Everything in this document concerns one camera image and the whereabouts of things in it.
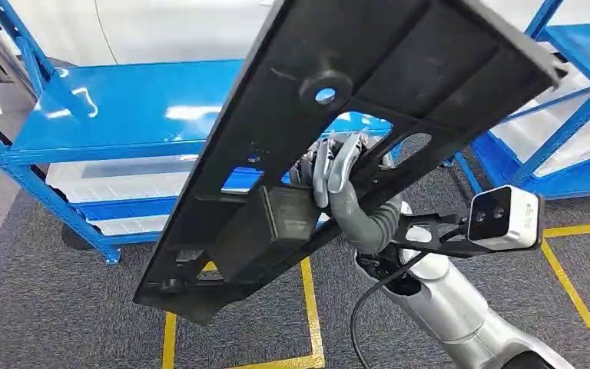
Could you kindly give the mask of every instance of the plastic bin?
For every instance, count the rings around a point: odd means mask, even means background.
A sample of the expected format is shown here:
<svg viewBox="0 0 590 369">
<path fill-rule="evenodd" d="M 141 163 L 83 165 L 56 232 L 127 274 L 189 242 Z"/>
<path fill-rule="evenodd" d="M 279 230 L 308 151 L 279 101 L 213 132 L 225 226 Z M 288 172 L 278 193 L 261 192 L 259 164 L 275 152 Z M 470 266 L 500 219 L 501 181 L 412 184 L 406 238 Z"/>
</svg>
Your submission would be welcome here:
<svg viewBox="0 0 590 369">
<path fill-rule="evenodd" d="M 120 234 L 161 232 L 169 216 L 168 214 L 164 214 L 125 219 L 104 219 L 100 221 L 87 219 L 87 222 L 98 227 L 102 234 L 106 236 L 116 236 Z M 322 224 L 328 219 L 329 217 L 326 214 L 322 214 L 318 224 Z"/>
<path fill-rule="evenodd" d="M 389 128 L 390 124 L 382 119 L 346 112 L 329 126 L 326 133 L 366 131 L 382 136 Z M 74 204 L 178 196 L 196 159 L 197 155 L 177 155 L 56 163 L 49 166 L 46 184 L 62 191 Z M 246 191 L 257 178 L 259 173 L 251 168 L 237 169 L 224 188 Z"/>
<path fill-rule="evenodd" d="M 590 86 L 589 80 L 584 75 L 576 71 L 574 74 L 571 78 L 567 78 L 559 89 L 542 93 L 519 111 L 534 108 Z M 581 95 L 546 109 L 523 115 L 497 125 L 492 128 L 491 132 L 514 152 L 520 162 L 525 163 L 589 97 L 590 94 Z M 534 175 L 537 177 L 550 175 L 589 159 L 590 121 L 537 168 Z"/>
</svg>

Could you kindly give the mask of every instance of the blue shelf post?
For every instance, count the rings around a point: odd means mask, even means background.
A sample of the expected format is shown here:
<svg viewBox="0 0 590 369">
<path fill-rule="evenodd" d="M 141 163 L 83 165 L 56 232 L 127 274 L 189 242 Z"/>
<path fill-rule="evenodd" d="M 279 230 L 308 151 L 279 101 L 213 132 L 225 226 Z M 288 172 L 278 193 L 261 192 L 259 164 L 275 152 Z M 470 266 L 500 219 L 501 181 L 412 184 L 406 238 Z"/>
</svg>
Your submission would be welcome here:
<svg viewBox="0 0 590 369">
<path fill-rule="evenodd" d="M 55 72 L 51 61 L 7 0 L 0 0 L 0 25 L 21 50 L 26 71 L 39 97 Z"/>
<path fill-rule="evenodd" d="M 108 264 L 118 264 L 121 257 L 121 249 L 100 242 L 102 235 L 88 224 L 73 210 L 67 202 L 56 194 L 44 180 L 39 177 L 30 165 L 11 165 L 3 158 L 3 154 L 9 149 L 11 142 L 0 132 L 0 169 L 15 180 L 22 188 L 25 188 L 40 201 L 49 211 L 60 218 L 77 234 L 83 237 L 103 256 Z"/>
<path fill-rule="evenodd" d="M 563 2 L 564 0 L 545 0 L 542 3 L 542 6 L 539 7 L 539 10 L 535 13 L 535 17 L 532 18 L 524 33 L 533 40 L 539 39 L 544 28 L 551 18 L 553 18 L 553 15 L 555 15 L 555 12 L 558 11 L 558 8 Z"/>
</svg>

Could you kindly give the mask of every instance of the hole in panel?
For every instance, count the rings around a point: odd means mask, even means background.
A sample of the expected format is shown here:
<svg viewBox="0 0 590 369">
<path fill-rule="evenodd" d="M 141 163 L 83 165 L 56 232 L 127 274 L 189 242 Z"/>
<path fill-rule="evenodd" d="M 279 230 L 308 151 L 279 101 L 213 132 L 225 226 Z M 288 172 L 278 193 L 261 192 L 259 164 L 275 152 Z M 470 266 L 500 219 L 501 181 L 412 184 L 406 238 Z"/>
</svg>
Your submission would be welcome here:
<svg viewBox="0 0 590 369">
<path fill-rule="evenodd" d="M 428 133 L 415 133 L 414 135 L 410 135 L 404 138 L 395 148 L 393 151 L 397 150 L 396 156 L 393 154 L 395 158 L 395 162 L 397 164 L 403 163 L 406 159 L 413 156 L 419 150 L 425 148 L 429 142 L 431 142 L 431 135 Z"/>
<path fill-rule="evenodd" d="M 246 194 L 261 178 L 264 171 L 254 168 L 236 167 L 223 185 L 223 192 Z"/>
<path fill-rule="evenodd" d="M 316 94 L 316 101 L 320 105 L 327 105 L 336 97 L 336 90 L 333 88 L 323 88 Z"/>
</svg>

